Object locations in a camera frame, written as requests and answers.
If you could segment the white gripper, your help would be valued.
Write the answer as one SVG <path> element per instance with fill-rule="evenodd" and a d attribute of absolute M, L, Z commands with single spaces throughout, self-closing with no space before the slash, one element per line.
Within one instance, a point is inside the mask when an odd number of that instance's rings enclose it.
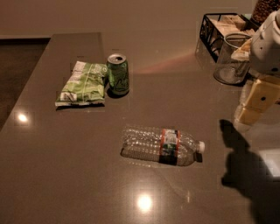
<path fill-rule="evenodd" d="M 249 61 L 260 74 L 247 80 L 234 113 L 234 127 L 249 130 L 280 98 L 280 31 L 275 26 L 261 27 L 231 54 L 233 60 Z"/>

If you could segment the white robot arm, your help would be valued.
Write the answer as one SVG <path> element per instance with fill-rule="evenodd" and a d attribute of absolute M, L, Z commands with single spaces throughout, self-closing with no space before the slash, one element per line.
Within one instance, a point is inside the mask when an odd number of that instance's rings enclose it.
<path fill-rule="evenodd" d="M 242 88 L 234 127 L 249 130 L 280 97 L 280 10 L 268 15 L 232 59 L 248 61 L 253 78 Z"/>

